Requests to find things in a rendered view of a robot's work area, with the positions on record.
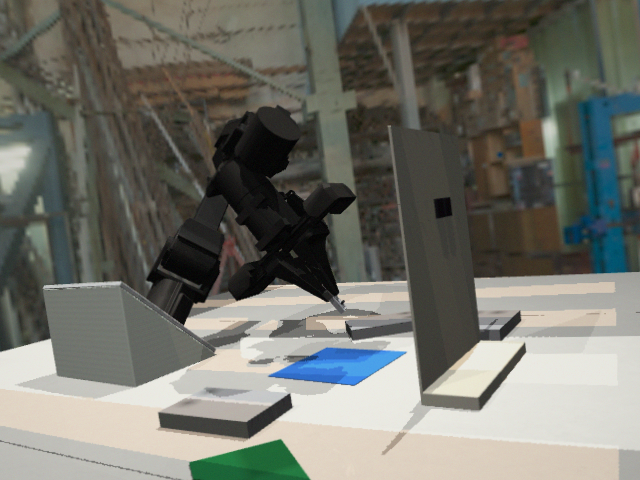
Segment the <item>blue square zone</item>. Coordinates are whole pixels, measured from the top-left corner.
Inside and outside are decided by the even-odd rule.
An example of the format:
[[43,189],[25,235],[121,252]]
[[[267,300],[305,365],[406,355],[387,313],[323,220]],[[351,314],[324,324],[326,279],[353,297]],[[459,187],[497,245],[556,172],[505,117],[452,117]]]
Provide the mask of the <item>blue square zone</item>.
[[356,385],[407,352],[326,348],[268,376]]

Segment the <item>grey panel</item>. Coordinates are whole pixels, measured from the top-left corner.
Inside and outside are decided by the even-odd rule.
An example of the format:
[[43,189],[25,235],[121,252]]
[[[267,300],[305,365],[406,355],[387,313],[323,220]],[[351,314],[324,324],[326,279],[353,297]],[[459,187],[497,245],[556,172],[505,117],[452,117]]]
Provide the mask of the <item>grey panel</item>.
[[458,137],[388,130],[421,404],[481,410],[526,345],[480,340]]

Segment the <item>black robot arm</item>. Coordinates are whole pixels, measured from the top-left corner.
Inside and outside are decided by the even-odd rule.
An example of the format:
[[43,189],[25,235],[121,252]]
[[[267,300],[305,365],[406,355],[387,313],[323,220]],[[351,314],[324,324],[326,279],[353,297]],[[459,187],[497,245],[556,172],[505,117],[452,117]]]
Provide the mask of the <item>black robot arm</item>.
[[[218,228],[228,204],[235,211],[249,192],[271,183],[267,177],[287,168],[288,154],[302,135],[290,115],[279,105],[261,107],[256,114],[246,111],[242,118],[227,123],[216,142],[215,173],[207,177],[194,219],[187,219],[174,238],[169,236],[146,280],[153,283],[146,299],[181,324],[185,324],[194,303],[206,302],[220,273],[218,257],[224,235]],[[203,285],[198,289],[172,277],[158,270],[159,264]]]

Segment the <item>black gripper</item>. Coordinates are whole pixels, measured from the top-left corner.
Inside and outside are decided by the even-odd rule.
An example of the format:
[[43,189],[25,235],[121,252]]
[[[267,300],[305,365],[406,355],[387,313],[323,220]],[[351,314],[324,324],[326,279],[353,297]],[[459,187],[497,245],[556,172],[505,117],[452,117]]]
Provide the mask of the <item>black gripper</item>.
[[[303,216],[295,213],[287,198],[266,183],[249,192],[236,207],[235,221],[254,235],[259,252],[267,252],[260,260],[245,263],[228,280],[228,290],[236,301],[261,293],[276,277],[325,302],[329,302],[322,295],[326,289],[333,296],[339,294],[325,249],[330,231],[320,221],[328,213],[341,214],[356,199],[355,194],[343,183],[321,183],[303,202]],[[298,257],[293,258],[291,250]]]

